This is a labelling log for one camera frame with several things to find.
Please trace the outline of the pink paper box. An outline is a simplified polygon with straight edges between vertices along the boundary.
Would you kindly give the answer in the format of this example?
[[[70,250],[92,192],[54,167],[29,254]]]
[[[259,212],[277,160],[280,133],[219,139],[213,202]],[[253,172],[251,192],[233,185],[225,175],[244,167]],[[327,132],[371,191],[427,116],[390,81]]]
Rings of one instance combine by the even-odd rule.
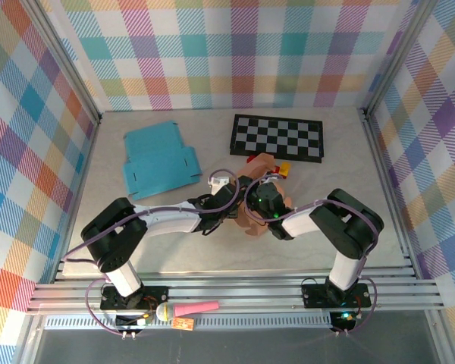
[[[237,173],[238,177],[245,176],[255,180],[262,177],[267,171],[274,170],[275,167],[274,157],[266,153],[261,153]],[[285,196],[285,192],[277,182],[273,183],[284,197],[284,202],[291,207],[291,198]],[[237,210],[237,217],[234,219],[236,224],[243,228],[247,235],[258,237],[269,231],[265,224],[259,222],[253,214],[249,215],[247,212],[246,203],[242,202]]]

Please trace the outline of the blue paper box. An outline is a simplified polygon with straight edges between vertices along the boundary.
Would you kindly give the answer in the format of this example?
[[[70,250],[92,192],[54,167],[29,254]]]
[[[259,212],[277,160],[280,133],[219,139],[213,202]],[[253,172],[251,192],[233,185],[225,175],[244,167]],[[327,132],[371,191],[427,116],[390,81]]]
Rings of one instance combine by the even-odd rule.
[[[175,121],[165,121],[125,134],[126,191],[134,200],[200,181],[196,150],[186,146]]]

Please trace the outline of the black electronics box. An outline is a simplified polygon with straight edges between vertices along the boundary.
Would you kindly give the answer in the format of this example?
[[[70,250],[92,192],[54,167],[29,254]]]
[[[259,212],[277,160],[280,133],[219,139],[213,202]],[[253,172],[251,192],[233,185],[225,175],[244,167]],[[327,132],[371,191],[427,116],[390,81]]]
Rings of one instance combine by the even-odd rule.
[[[331,312],[333,331],[353,330],[356,326],[356,314],[354,312]]]
[[[149,313],[144,313],[137,316],[116,315],[115,324],[117,326],[139,326],[143,327],[152,322],[153,316]]]

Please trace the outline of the black white checkerboard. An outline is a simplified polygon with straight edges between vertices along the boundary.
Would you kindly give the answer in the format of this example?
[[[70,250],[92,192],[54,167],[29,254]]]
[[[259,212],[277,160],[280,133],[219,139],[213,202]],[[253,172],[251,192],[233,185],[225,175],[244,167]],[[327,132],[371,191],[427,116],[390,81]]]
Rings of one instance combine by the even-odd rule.
[[[231,155],[267,153],[280,160],[320,163],[325,156],[323,123],[236,114],[229,150]]]

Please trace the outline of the aluminium frame rail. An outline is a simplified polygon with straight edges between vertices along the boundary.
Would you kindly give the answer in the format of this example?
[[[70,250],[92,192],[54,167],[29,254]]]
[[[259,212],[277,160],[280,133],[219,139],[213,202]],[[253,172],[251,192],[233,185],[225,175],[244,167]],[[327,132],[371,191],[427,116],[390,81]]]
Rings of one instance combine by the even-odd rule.
[[[327,273],[311,271],[207,271],[143,273],[146,286],[167,286],[173,303],[217,300],[221,313],[302,312],[301,284],[322,283]],[[51,284],[36,286],[29,314],[85,313],[84,295],[99,310],[100,285],[89,288],[92,276],[58,275]],[[368,284],[372,301],[380,311],[437,310],[444,303],[433,280],[418,279],[412,267],[367,268],[362,282]]]

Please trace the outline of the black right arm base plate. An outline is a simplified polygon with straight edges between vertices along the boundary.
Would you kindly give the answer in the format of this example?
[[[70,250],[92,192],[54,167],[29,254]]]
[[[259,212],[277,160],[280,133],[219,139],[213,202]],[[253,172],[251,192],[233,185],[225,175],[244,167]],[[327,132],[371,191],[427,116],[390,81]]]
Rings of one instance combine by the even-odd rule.
[[[369,308],[372,304],[368,286],[362,283],[347,291],[330,284],[304,284],[301,292],[306,309]]]

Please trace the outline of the pink handled white microphone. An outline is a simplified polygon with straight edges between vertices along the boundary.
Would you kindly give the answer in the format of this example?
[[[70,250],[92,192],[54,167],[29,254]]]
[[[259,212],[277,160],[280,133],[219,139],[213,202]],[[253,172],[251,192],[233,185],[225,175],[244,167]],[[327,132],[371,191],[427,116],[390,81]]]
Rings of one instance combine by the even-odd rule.
[[[197,303],[161,303],[155,311],[157,319],[169,322],[177,317],[208,312],[219,309],[218,301],[202,301]]]

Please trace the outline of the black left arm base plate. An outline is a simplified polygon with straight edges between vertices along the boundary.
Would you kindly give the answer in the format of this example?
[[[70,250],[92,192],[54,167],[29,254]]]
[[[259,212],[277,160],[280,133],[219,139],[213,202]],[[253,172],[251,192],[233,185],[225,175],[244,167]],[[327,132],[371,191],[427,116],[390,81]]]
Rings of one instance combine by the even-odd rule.
[[[102,288],[101,310],[155,310],[168,301],[167,286],[142,286],[129,296],[123,297],[114,286]]]

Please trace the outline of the aluminium side rail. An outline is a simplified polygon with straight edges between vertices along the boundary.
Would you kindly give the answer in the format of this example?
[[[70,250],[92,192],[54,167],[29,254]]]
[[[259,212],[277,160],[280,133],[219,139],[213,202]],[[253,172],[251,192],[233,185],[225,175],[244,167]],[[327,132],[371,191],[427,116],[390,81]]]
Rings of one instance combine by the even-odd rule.
[[[66,252],[68,251],[69,246],[71,244],[71,238],[72,238],[72,235],[74,232],[74,225],[77,220],[77,214],[79,212],[79,207],[80,207],[81,199],[83,196],[83,191],[84,191],[85,184],[86,184],[86,179],[87,179],[87,174],[88,174],[90,163],[91,163],[91,158],[94,153],[94,148],[96,146],[96,140],[97,140],[99,128],[102,123],[103,117],[104,117],[104,112],[100,112],[98,114],[98,119],[95,121],[95,124],[93,127],[88,150],[85,154],[85,157],[83,160],[83,165],[80,170],[80,179],[79,179],[79,182],[77,185],[77,192],[74,195],[72,205],[71,205],[71,213],[67,220],[66,230],[64,232],[64,239],[61,241],[61,244],[58,246],[58,250],[56,251],[56,254],[54,257],[54,266],[52,268],[52,272],[49,277],[49,283],[55,282],[56,276],[58,275],[58,273],[61,272],[61,269],[64,267],[63,256],[66,254]]]
[[[421,279],[421,269],[419,268],[413,247],[411,246],[409,234],[406,230],[405,224],[403,223],[402,215],[398,209],[396,195],[391,184],[389,173],[386,170],[383,153],[378,145],[375,129],[372,126],[370,117],[366,115],[363,109],[358,109],[357,112],[361,121],[363,132],[366,136],[369,148],[371,150],[371,155],[375,162],[378,178],[380,180],[384,198],[388,206],[391,222],[394,226],[401,252],[405,258],[408,258],[410,260],[411,267],[413,269],[413,275],[416,277],[416,279]]]

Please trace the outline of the aluminium corner post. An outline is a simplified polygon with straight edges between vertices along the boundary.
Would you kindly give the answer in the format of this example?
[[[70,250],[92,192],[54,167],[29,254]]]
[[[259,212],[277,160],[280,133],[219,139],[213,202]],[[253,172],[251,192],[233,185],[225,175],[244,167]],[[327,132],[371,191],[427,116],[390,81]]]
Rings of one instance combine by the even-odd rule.
[[[86,84],[80,76],[80,73],[74,66],[74,63],[64,47],[61,38],[55,30],[52,22],[44,10],[40,0],[19,0],[25,11],[29,15],[33,24],[45,42],[48,50],[58,63],[59,68],[64,72],[71,87],[77,94],[78,99],[85,107],[88,115],[95,121],[96,125],[101,124],[102,113],[93,101]]]
[[[438,1],[402,0],[399,4],[378,53],[381,60],[370,73],[372,79],[360,104],[365,116],[372,115],[381,103]]]

